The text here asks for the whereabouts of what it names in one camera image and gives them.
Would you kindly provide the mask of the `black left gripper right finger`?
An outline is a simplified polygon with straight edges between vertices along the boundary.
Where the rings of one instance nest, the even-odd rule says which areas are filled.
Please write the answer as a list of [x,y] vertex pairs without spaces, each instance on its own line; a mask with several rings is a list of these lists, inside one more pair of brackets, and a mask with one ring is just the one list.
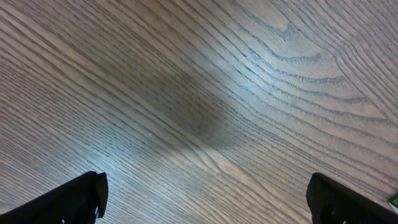
[[397,214],[316,172],[307,186],[306,199],[313,224],[396,224]]

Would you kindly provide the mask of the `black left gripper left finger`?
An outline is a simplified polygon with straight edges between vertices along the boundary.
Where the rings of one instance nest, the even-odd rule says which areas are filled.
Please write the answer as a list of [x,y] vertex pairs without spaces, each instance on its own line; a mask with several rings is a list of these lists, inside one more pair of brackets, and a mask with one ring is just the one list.
[[107,175],[89,171],[2,214],[1,224],[94,224],[107,201]]

